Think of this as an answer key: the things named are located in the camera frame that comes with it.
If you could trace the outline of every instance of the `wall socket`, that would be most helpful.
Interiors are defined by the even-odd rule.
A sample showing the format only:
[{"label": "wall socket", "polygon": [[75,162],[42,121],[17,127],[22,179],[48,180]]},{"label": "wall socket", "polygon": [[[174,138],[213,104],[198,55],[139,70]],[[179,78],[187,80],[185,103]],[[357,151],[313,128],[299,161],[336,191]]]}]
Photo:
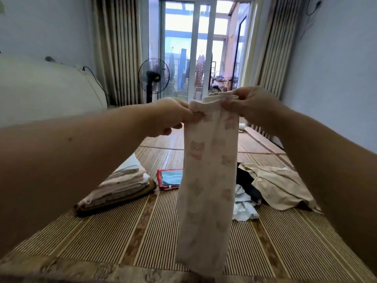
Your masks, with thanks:
[{"label": "wall socket", "polygon": [[0,14],[5,14],[3,2],[0,1]]}]

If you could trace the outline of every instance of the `curtain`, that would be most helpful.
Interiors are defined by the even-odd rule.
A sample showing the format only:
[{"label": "curtain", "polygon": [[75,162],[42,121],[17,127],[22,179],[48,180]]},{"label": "curtain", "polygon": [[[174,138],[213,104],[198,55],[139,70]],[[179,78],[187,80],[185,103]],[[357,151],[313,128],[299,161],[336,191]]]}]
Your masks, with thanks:
[{"label": "curtain", "polygon": [[[286,68],[293,40],[299,23],[302,0],[273,0],[271,4],[269,30],[265,37],[265,51],[259,60],[257,83],[280,99]],[[266,138],[270,138],[261,127],[252,125]]]},{"label": "curtain", "polygon": [[92,0],[92,6],[97,76],[108,104],[142,103],[138,0]]}]

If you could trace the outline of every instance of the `forearm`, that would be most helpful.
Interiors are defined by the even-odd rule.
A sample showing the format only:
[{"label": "forearm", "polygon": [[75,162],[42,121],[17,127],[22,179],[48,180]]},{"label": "forearm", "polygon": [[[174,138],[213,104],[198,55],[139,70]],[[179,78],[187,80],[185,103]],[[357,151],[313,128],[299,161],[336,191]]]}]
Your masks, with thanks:
[{"label": "forearm", "polygon": [[326,217],[376,273],[377,155],[289,109],[278,125],[276,135]]},{"label": "forearm", "polygon": [[147,109],[127,106],[0,130],[0,257],[89,194],[134,152],[146,136]]}]

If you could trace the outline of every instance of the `hand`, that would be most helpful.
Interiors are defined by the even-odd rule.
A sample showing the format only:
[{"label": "hand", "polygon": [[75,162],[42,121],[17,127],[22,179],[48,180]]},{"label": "hand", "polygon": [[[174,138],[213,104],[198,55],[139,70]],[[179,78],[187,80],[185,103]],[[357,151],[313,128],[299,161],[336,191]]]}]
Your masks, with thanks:
[{"label": "hand", "polygon": [[239,99],[224,100],[222,107],[239,114],[251,124],[261,126],[270,134],[275,134],[278,120],[284,111],[289,110],[271,92],[258,86],[241,87],[233,94]]},{"label": "hand", "polygon": [[187,102],[171,97],[151,103],[150,112],[150,137],[170,135],[172,128],[180,129],[182,123],[197,122],[203,117],[202,113],[191,111]]}]

